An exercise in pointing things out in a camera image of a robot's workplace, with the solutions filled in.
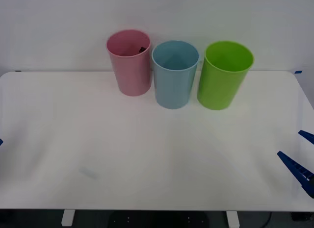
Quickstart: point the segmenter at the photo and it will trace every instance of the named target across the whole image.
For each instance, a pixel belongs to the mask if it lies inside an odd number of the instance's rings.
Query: cup rim
[[[143,52],[141,52],[141,53],[139,53],[139,54],[131,55],[131,56],[122,56],[122,55],[117,55],[117,54],[112,53],[112,52],[108,49],[108,41],[110,40],[110,38],[112,38],[112,37],[113,37],[114,35],[116,35],[117,33],[121,33],[121,32],[124,32],[124,31],[136,31],[136,32],[143,33],[145,36],[147,36],[147,37],[148,37],[148,40],[149,40],[149,45],[148,45],[148,47],[146,48],[146,50],[143,51]],[[151,43],[151,39],[150,39],[150,37],[148,36],[147,33],[143,32],[143,31],[141,31],[141,30],[139,30],[139,29],[136,29],[136,28],[127,28],[127,29],[122,29],[122,30],[116,31],[116,32],[114,32],[113,34],[111,34],[111,35],[109,36],[109,38],[107,39],[107,41],[106,41],[106,49],[107,49],[107,51],[108,51],[110,54],[112,54],[112,55],[114,55],[114,56],[116,56],[116,57],[133,58],[133,57],[136,57],[136,56],[143,55],[143,54],[147,53],[147,52],[150,50],[150,48],[151,48],[151,44],[152,44],[152,43]]]
[[[194,65],[192,65],[192,66],[190,66],[190,67],[184,69],[184,70],[170,70],[170,69],[167,69],[167,68],[162,67],[161,65],[159,65],[159,64],[155,61],[155,59],[154,59],[154,56],[153,56],[154,51],[155,51],[155,49],[156,49],[158,46],[160,46],[160,45],[162,45],[162,44],[164,44],[164,43],[167,43],[167,42],[183,42],[183,43],[186,43],[186,44],[191,45],[191,46],[196,50],[196,52],[197,52],[197,54],[198,54],[198,59],[197,59],[196,63],[195,63]],[[154,49],[153,49],[153,51],[152,51],[152,60],[153,60],[154,64],[156,64],[157,66],[159,66],[160,68],[162,68],[162,69],[164,69],[164,70],[173,71],[173,72],[183,72],[183,71],[187,71],[187,70],[193,68],[194,66],[197,66],[197,65],[198,65],[198,63],[200,62],[200,53],[198,52],[198,50],[196,49],[196,47],[194,47],[192,44],[190,44],[190,43],[188,43],[188,42],[185,42],[185,41],[182,41],[182,40],[168,40],[168,41],[159,43],[157,46],[154,47]]]
[[[220,69],[220,68],[214,66],[214,65],[207,59],[206,51],[207,51],[207,49],[210,48],[212,45],[217,44],[217,43],[221,43],[221,42],[224,42],[224,43],[225,43],[225,42],[227,42],[227,43],[234,43],[234,44],[240,45],[241,47],[247,49],[248,52],[249,52],[249,53],[251,54],[251,56],[252,56],[252,64],[251,64],[248,68],[246,68],[246,69],[244,69],[244,70],[240,70],[240,71],[228,71],[228,70],[223,70],[223,69]],[[209,45],[206,47],[206,49],[205,49],[204,58],[205,58],[205,60],[206,60],[210,65],[212,65],[212,66],[215,67],[216,69],[218,69],[218,70],[220,70],[220,71],[222,71],[222,72],[232,73],[232,74],[242,73],[242,72],[245,72],[245,71],[249,70],[249,69],[254,65],[254,61],[255,61],[255,57],[254,57],[254,55],[253,55],[253,53],[251,52],[250,49],[248,49],[246,46],[244,46],[244,45],[241,44],[241,43],[238,43],[238,42],[235,42],[235,41],[231,41],[231,40],[219,40],[219,41],[216,41],[216,42],[213,42],[213,43],[209,44]]]

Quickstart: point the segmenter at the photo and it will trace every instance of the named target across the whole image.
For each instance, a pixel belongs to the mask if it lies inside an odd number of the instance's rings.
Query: blue cup
[[[190,43],[171,40],[153,49],[155,97],[168,109],[188,103],[200,55]]]

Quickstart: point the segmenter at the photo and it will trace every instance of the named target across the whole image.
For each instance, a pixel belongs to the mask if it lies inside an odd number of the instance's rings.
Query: white table
[[[276,155],[314,172],[314,111],[293,74],[249,72],[222,111],[119,92],[113,72],[0,79],[0,208],[314,211]]]

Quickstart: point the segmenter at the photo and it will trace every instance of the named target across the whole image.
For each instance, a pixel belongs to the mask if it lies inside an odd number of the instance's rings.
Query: plastic cup
[[[128,96],[140,96],[151,87],[148,35],[136,29],[116,32],[107,40],[107,50],[119,89]]]
[[[199,54],[183,41],[167,41],[153,49],[153,71],[157,103],[178,109],[188,103]]]
[[[218,41],[205,51],[198,101],[206,108],[227,108],[247,72],[254,56],[245,46],[232,41]]]

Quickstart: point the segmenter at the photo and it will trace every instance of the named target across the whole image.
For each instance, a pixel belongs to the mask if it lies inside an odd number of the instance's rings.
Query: table leg
[[[63,212],[63,217],[61,224],[63,227],[71,227],[73,223],[73,218],[75,214],[75,209],[65,209]]]
[[[227,219],[229,228],[239,228],[240,222],[239,218],[237,217],[237,211],[227,211]]]

